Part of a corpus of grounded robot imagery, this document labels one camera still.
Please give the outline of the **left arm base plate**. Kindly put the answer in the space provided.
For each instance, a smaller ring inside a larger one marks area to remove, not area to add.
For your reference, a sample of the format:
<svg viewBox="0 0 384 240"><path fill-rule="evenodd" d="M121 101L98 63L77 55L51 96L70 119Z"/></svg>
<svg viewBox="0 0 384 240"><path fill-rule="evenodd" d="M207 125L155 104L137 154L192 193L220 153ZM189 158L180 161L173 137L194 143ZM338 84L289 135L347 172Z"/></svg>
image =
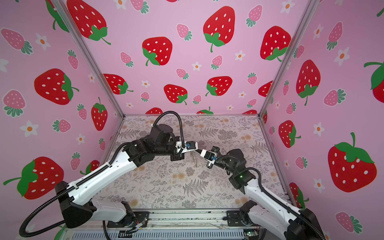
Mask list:
<svg viewBox="0 0 384 240"><path fill-rule="evenodd" d="M108 221L108 228L133 228L138 224L142 224L142 228L146 228L149 220L150 212L134 211L133 214L127 214L121 221L114 223Z"/></svg>

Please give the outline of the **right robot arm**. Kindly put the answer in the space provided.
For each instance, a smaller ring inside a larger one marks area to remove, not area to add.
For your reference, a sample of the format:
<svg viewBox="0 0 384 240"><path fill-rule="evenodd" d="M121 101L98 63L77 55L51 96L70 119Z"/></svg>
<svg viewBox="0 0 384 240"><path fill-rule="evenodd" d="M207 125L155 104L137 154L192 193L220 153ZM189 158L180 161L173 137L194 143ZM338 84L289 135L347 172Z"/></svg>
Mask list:
<svg viewBox="0 0 384 240"><path fill-rule="evenodd" d="M265 188L260 171L246 166L247 161L240 149L225 155L220 154L217 147L197 152L207 161L208 168L216 166L228 172L232 186L254 202L246 211L251 223L281 240L325 239L316 215L308 209L300 210Z"/></svg>

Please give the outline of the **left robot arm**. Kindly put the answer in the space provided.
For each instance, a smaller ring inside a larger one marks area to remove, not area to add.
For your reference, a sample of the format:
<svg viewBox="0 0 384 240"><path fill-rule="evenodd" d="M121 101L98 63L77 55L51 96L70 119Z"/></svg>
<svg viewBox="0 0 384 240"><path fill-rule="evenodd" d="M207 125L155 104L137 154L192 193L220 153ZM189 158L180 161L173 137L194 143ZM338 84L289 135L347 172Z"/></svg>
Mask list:
<svg viewBox="0 0 384 240"><path fill-rule="evenodd" d="M103 202L94 200L94 196L122 175L157 156L179 161L184 159L186 152L196 148L196 142L183 142L164 124L153 126L151 133L139 140L121 144L109 162L76 181L56 186L66 227L74 229L89 221L106 221L112 227L133 225L136 216L126 201Z"/></svg>

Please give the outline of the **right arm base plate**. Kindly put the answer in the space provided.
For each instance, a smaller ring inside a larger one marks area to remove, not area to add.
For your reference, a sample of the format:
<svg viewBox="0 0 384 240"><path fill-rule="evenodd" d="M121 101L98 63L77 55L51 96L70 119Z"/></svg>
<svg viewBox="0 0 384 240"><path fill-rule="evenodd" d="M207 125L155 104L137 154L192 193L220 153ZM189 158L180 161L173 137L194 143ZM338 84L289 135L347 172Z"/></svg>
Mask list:
<svg viewBox="0 0 384 240"><path fill-rule="evenodd" d="M240 211L227 211L226 216L223 217L224 221L227 221L229 227L259 227L260 225L251 222L249 216Z"/></svg>

